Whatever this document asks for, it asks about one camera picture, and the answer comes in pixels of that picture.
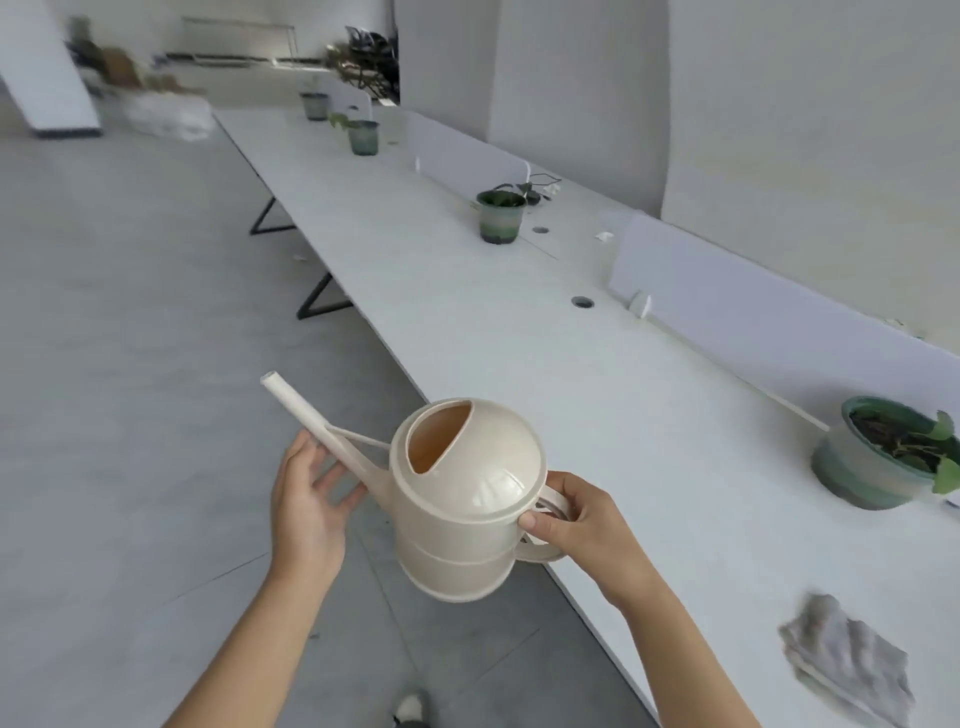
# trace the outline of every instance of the cream watering can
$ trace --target cream watering can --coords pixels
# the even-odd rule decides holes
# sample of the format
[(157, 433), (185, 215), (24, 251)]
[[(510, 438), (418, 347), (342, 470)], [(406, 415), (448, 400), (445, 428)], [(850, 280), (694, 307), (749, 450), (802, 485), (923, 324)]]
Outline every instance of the cream watering can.
[[(408, 417), (388, 445), (331, 425), (270, 372), (260, 380), (332, 455), (367, 484), (396, 527), (397, 560), (420, 589), (472, 601), (499, 587), (514, 562), (556, 561), (560, 550), (524, 538), (531, 509), (571, 520), (569, 501), (545, 485), (540, 439), (517, 413), (487, 400), (443, 400)], [(387, 449), (378, 468), (349, 440)]]

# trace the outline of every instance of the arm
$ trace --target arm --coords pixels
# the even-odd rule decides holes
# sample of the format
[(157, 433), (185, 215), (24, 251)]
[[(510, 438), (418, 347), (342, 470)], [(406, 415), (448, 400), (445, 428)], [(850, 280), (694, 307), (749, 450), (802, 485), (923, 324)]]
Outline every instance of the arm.
[(663, 728), (759, 728), (610, 495), (570, 473), (551, 473), (547, 484), (570, 499), (577, 521), (530, 511), (520, 517), (520, 526), (559, 546), (623, 614)]
[(164, 728), (269, 728), (276, 722), (324, 596), (344, 562), (358, 485), (338, 505), (326, 497), (340, 463), (314, 482), (326, 457), (307, 432), (287, 449), (271, 498), (273, 558), (267, 578), (206, 672)]

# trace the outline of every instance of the green plant pot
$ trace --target green plant pot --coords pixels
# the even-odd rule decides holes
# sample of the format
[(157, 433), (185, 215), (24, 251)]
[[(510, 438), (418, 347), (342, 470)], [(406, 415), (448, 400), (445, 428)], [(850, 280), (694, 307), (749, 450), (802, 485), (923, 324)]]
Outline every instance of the green plant pot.
[(326, 114), (330, 97), (325, 93), (303, 92), (300, 95), (303, 102), (303, 111), (310, 121), (326, 121)]
[[(840, 408), (842, 422), (830, 428), (813, 453), (810, 467), (827, 489), (858, 508), (882, 511), (896, 508), (920, 494), (932, 493), (933, 473), (911, 468), (873, 445), (856, 428), (851, 413), (869, 407), (877, 414), (903, 423), (917, 432), (934, 422), (915, 409), (879, 397), (854, 397)], [(955, 437), (944, 442), (952, 458), (960, 458)]]
[(375, 121), (351, 121), (347, 126), (350, 149), (358, 157), (372, 157), (380, 151), (380, 125)]
[(514, 242), (520, 234), (526, 200), (522, 195), (514, 193), (518, 205), (502, 207), (485, 202), (484, 196), (487, 194), (488, 192), (481, 192), (477, 195), (477, 202), (480, 204), (480, 237), (493, 245)]

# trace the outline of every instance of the desk divider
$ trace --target desk divider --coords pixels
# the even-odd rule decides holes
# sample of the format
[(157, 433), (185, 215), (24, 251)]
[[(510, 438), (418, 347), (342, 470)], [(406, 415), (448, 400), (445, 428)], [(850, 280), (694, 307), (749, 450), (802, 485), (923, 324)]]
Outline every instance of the desk divider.
[(960, 357), (642, 213), (611, 289), (756, 387), (828, 425), (854, 395), (960, 418)]
[(345, 84), (332, 73), (320, 76), (318, 87), (321, 93), (330, 97), (331, 113), (342, 113), (350, 119), (373, 121), (373, 101), (370, 94), (362, 88)]
[(470, 201), (504, 182), (530, 180), (525, 159), (415, 111), (407, 112), (407, 143), (418, 172)]

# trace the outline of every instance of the long table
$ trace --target long table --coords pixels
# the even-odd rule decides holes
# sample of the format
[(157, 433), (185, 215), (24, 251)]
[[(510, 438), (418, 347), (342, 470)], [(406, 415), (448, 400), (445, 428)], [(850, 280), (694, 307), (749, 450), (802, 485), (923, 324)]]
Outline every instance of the long table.
[[(849, 725), (781, 652), (778, 627), (815, 590), (910, 654), (916, 726), (955, 725), (960, 524), (828, 493), (808, 467), (815, 425), (637, 319), (578, 273), (562, 239), (552, 252), (483, 243), (468, 202), (414, 171), (402, 110), (379, 113), (374, 158), (299, 109), (217, 116), (425, 398), (503, 402), (551, 468), (613, 495), (762, 723)], [(649, 703), (622, 618), (568, 559), (551, 568)]]

